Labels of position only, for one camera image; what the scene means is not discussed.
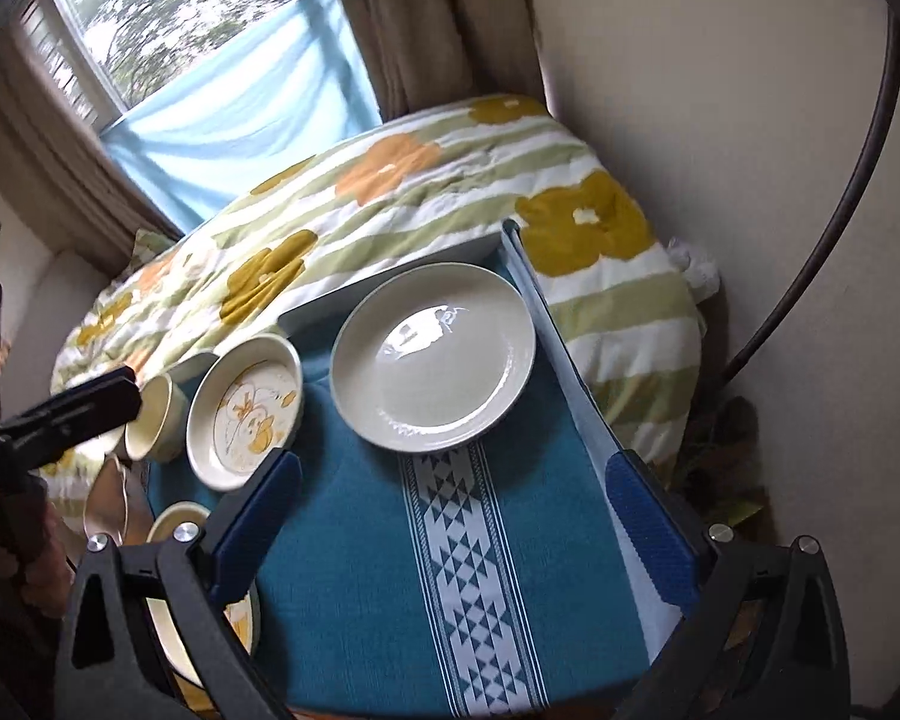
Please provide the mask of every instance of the tree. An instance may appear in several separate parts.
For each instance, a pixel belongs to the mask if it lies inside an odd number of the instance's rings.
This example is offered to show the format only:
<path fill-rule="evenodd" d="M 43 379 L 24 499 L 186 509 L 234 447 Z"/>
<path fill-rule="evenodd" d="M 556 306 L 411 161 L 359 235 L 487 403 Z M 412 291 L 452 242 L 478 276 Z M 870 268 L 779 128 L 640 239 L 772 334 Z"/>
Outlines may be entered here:
<path fill-rule="evenodd" d="M 290 0 L 66 1 L 84 31 L 115 28 L 101 65 L 132 107 Z"/>

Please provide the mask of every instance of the metal screw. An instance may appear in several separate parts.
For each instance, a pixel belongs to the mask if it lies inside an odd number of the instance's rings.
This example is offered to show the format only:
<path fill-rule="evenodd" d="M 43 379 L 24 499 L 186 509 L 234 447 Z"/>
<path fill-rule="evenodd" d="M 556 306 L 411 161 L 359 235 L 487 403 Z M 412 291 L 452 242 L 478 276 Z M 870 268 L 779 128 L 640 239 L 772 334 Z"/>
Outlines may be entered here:
<path fill-rule="evenodd" d="M 711 525 L 710 530 L 707 532 L 713 541 L 719 541 L 721 544 L 733 541 L 733 528 L 730 525 L 722 524 L 722 522 Z"/>
<path fill-rule="evenodd" d="M 820 552 L 820 542 L 813 536 L 801 536 L 797 539 L 797 546 L 799 546 L 800 552 L 806 552 L 807 555 L 816 555 L 817 552 Z"/>
<path fill-rule="evenodd" d="M 177 541 L 182 541 L 183 543 L 193 541 L 197 537 L 199 530 L 200 528 L 197 523 L 181 522 L 178 526 L 173 528 L 173 538 Z"/>
<path fill-rule="evenodd" d="M 87 539 L 87 549 L 91 552 L 101 552 L 103 547 L 110 541 L 106 533 L 94 533 Z"/>

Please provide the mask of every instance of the striped bedding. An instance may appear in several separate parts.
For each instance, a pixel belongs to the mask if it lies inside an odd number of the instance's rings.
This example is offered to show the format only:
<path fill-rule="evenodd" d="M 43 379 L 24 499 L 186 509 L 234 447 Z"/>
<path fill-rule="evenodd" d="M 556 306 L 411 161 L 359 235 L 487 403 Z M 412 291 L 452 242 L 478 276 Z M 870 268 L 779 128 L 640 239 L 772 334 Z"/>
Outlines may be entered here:
<path fill-rule="evenodd" d="M 60 351 L 53 390 L 121 362 L 145 381 L 221 353 L 295 306 L 493 234 L 507 217 L 605 418 L 665 474 L 700 363 L 689 290 L 593 151 L 511 95 L 396 119 L 240 197 L 101 294 Z M 93 473 L 77 455 L 52 492 L 79 499 L 73 482 Z"/>

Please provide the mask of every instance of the small cup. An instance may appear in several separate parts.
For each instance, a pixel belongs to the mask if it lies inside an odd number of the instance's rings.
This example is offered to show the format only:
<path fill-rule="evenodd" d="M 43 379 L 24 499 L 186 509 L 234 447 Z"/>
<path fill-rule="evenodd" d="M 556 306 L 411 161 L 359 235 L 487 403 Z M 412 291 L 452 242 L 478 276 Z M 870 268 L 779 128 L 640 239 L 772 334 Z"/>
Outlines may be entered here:
<path fill-rule="evenodd" d="M 143 405 L 127 424 L 125 444 L 131 460 L 169 463 L 183 451 L 187 436 L 189 401 L 165 373 L 154 376 L 140 391 Z"/>

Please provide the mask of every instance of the blue cloth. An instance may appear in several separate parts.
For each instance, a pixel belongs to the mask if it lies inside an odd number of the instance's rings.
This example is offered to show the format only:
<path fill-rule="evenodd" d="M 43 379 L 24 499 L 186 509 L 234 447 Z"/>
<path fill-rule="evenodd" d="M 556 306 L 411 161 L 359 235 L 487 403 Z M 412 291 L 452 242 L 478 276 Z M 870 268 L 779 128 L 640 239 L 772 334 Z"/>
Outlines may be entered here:
<path fill-rule="evenodd" d="M 378 124 L 340 0 L 294 0 L 128 111 L 101 141 L 188 233 L 281 170 Z"/>
<path fill-rule="evenodd" d="M 644 634 L 601 481 L 547 355 L 480 442 L 401 456 L 363 442 L 333 406 L 327 372 L 343 319 L 291 338 L 305 380 L 293 442 L 304 483 L 257 575 L 255 661 L 269 683 L 291 707 L 350 716 L 626 694 L 649 663 Z M 151 469 L 149 497 L 155 511 L 218 500 L 182 458 Z M 447 583 L 460 611 L 446 605 Z M 477 669 L 461 674 L 464 656 Z"/>

